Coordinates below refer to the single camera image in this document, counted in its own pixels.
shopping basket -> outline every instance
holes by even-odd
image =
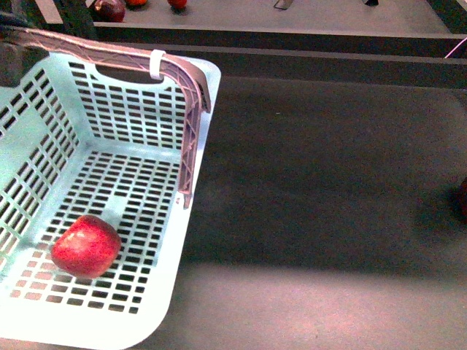
[[[0,36],[48,53],[17,87],[0,87],[0,338],[126,349],[169,307],[220,71],[48,31]],[[100,66],[155,80],[124,82]],[[123,242],[97,279],[50,259],[83,214]]]

